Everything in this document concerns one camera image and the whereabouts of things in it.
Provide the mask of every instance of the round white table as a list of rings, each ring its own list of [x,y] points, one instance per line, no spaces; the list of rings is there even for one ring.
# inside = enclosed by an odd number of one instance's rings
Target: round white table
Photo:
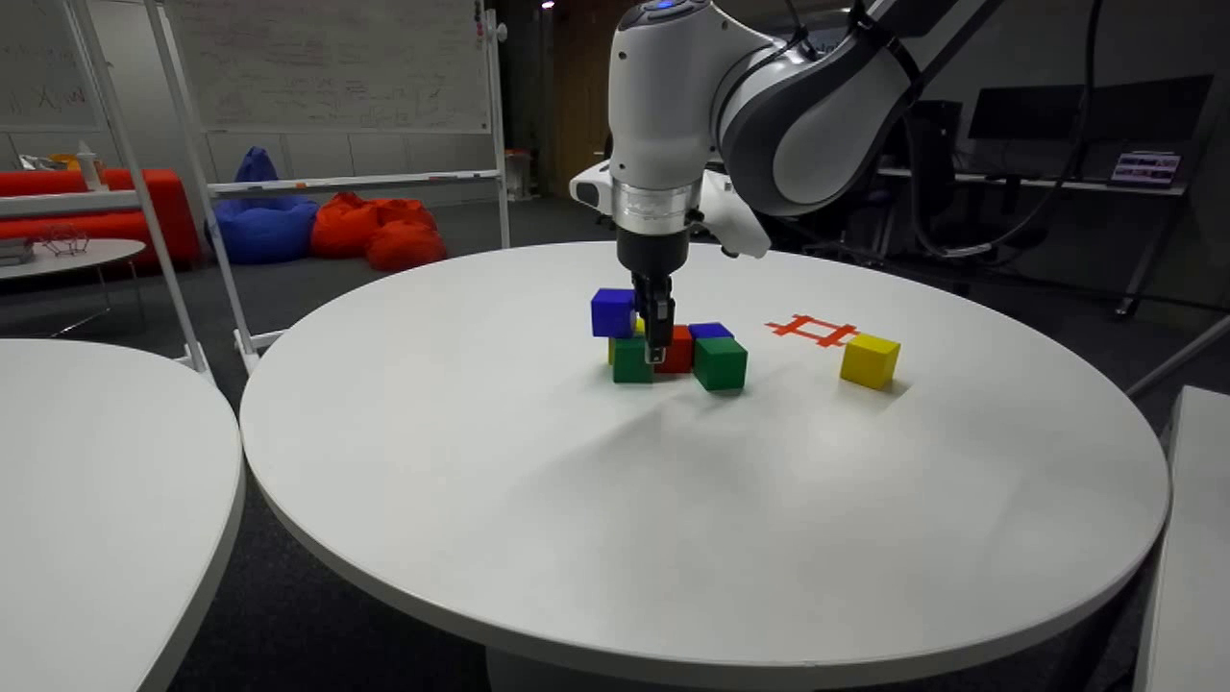
[[[139,256],[141,248],[148,248],[148,243],[136,243],[136,239],[85,239],[85,246],[76,252],[57,252],[53,243],[34,243],[32,262],[0,264],[0,281],[29,281],[29,275],[118,264],[118,262]]]
[[[747,395],[618,387],[615,246],[476,252],[339,296],[244,401],[286,521],[380,601],[558,667],[696,689],[915,679],[1109,603],[1169,513],[1139,407],[1046,333],[901,275],[692,246],[682,320]],[[901,387],[767,324],[904,342]]]
[[[0,689],[164,689],[232,557],[244,445],[193,370],[0,342]]]

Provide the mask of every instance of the gray floor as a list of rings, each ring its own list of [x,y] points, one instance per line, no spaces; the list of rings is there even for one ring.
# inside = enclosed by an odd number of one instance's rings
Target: gray floor
[[[487,216],[441,216],[445,239],[460,230],[482,239]],[[606,226],[564,202],[521,202],[521,243],[573,243],[606,239]],[[341,296],[378,272],[362,262],[296,262],[268,269],[244,269],[244,296],[255,331],[287,325],[311,307]],[[214,269],[185,272],[202,339],[213,354],[220,387],[239,402],[244,360],[232,351],[232,310]],[[1113,303],[1086,298],[1061,288],[1020,281],[992,281],[974,293],[979,303],[1020,315],[1022,324],[1054,333],[1113,374],[1120,383],[1156,365],[1169,351],[1195,333],[1195,325],[1165,324],[1115,324]],[[95,307],[117,310],[80,325],[80,339],[127,342],[158,354],[177,354],[182,333],[164,307],[158,275],[95,275],[34,281],[0,293],[0,333],[53,333]],[[1230,390],[1230,344],[1200,356],[1169,383],[1163,383],[1141,411],[1165,425],[1169,402],[1182,383],[1206,383]],[[1075,635],[1057,638],[1036,652],[999,663],[915,685],[915,689],[1123,689],[1139,622],[1139,588],[1115,601],[1098,620]],[[385,603],[373,603],[345,579],[331,576],[303,553],[286,526],[268,513],[258,486],[245,499],[245,521],[220,583],[220,601],[190,648],[177,685],[182,692],[316,692],[316,689],[364,689],[364,692],[454,692],[486,689],[482,648],[437,630],[427,630]]]

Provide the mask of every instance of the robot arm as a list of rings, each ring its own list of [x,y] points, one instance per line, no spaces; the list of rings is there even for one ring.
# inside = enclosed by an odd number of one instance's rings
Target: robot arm
[[[573,198],[618,226],[649,360],[668,344],[674,272],[687,230],[767,252],[753,211],[809,216],[841,198],[891,124],[999,0],[863,0],[833,46],[756,35],[713,0],[649,0],[612,46],[612,160]]]

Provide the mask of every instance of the black cable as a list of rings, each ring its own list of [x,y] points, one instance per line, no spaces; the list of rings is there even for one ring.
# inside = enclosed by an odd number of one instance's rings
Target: black cable
[[[804,20],[799,20],[796,0],[783,0],[783,7],[794,10],[796,35],[804,35]]]
[[[868,15],[868,3],[867,3],[867,0],[854,0],[854,3],[850,3],[850,32],[854,32],[854,35],[873,35],[873,32],[882,32],[882,23]]]
[[[1057,173],[1057,179],[1046,187],[1046,194],[1020,222],[1011,222],[999,239],[990,239],[990,243],[977,243],[977,246],[938,248],[932,239],[924,239],[928,235],[924,222],[913,222],[928,248],[936,248],[938,256],[949,256],[949,262],[990,256],[999,246],[1015,243],[1020,235],[1025,235],[1041,216],[1054,211],[1057,194],[1070,187],[1070,179],[1075,175],[1075,167],[1086,164],[1086,155],[1093,146],[1096,94],[1098,94],[1105,7],[1109,7],[1109,0],[1093,0],[1093,7],[1087,7],[1082,117],[1075,117],[1075,138],[1074,138],[1074,151],[1070,151],[1065,167]]]

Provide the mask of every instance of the office furniture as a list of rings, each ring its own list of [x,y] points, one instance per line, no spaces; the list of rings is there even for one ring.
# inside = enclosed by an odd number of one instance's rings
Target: office furniture
[[[164,235],[164,252],[177,264],[198,264],[205,246],[198,239],[193,207],[185,185],[175,167],[148,167],[148,187]],[[40,239],[40,235],[88,235],[88,239],[131,239],[141,243],[141,269],[153,269],[153,239],[148,216],[136,207],[136,187],[127,167],[109,167],[103,185],[111,192],[85,192],[85,175],[70,167],[3,167],[0,198],[13,220],[0,220],[0,239]]]
[[[992,220],[983,207],[958,207],[958,164],[955,164],[955,129],[928,124],[924,114],[904,117],[913,151],[913,226],[932,252],[964,252],[969,246],[990,246],[1002,235],[1015,235],[1009,246],[1046,239],[1041,220],[1015,230],[1020,220]]]
[[[34,243],[34,256],[25,264],[0,264],[3,281],[29,281],[29,275],[53,275],[53,272],[80,272],[80,269],[103,269],[139,256],[148,246],[127,239],[85,239],[80,248],[57,252],[53,246]]]
[[[685,324],[747,395],[612,383],[612,243],[395,272],[296,324],[244,395],[303,545],[500,657],[708,689],[915,679],[1109,603],[1169,512],[1139,407],[1046,333],[901,275],[692,246]],[[768,324],[904,342],[891,390]]]
[[[1188,207],[1188,179],[1205,151],[1200,124],[1210,88],[1210,74],[1098,83],[1093,93],[1087,124],[1082,83],[979,88],[969,117],[974,160],[964,167],[1002,175],[1020,187],[1054,187],[1054,175],[1061,175],[1086,135],[1075,179],[1065,185],[1070,192],[1156,198],[1163,220],[1145,235],[1123,303],[1115,307],[1120,320],[1129,320],[1169,230]],[[1115,156],[1127,151],[1172,151],[1186,164],[1172,185],[1109,185]]]
[[[1186,342],[1172,356],[1165,356],[1156,370],[1150,370],[1141,380],[1134,380],[1127,390],[1145,395],[1155,383],[1163,383],[1169,374],[1195,360],[1205,351],[1220,344],[1230,333],[1230,315],[1214,325],[1200,331],[1193,342]]]
[[[148,230],[150,230],[148,235],[150,248],[158,256],[171,303],[177,310],[177,325],[185,333],[185,354],[182,356],[198,374],[213,374],[207,370],[207,354],[205,354],[205,344],[198,339],[198,325],[193,325],[177,269],[175,269],[175,252],[171,252],[171,243],[164,243],[164,230],[161,230],[161,216],[158,216],[153,192],[150,192],[150,185],[141,175],[141,164],[136,156],[131,135],[123,125],[123,114],[118,114],[118,93],[117,93],[117,82],[111,82],[111,60],[109,60],[103,41],[100,41],[100,35],[91,26],[88,0],[57,0],[53,7],[57,7],[57,23],[66,26],[66,35],[73,41],[85,103],[100,117],[100,129],[117,140],[118,160],[123,160],[127,179],[131,179],[131,192],[57,192],[57,194],[8,194],[8,198],[0,194],[0,220],[80,216],[80,211],[88,211],[88,216],[91,211],[141,211]]]
[[[885,164],[882,175],[885,179],[913,179],[913,167]],[[1032,187],[1032,192],[1046,192],[1046,187],[1057,185],[1057,179],[1046,179],[1046,175],[1015,175],[1011,179],[1011,175],[995,175],[995,173],[974,173],[974,167],[958,167],[955,179],[958,185],[992,185],[992,187],[1020,185],[1020,187]],[[1123,303],[1115,307],[1120,320],[1129,320],[1139,310],[1139,303],[1141,303],[1145,281],[1155,275],[1155,264],[1156,264],[1175,220],[1188,207],[1188,185],[1127,187],[1127,185],[1109,185],[1109,179],[1065,179],[1065,192],[1070,194],[1127,194],[1127,198],[1156,198],[1156,202],[1165,202],[1165,216],[1155,222],[1155,235],[1145,239],[1141,252],[1134,262],[1134,272],[1123,285]]]
[[[193,370],[0,339],[0,689],[171,689],[232,557],[244,443]]]

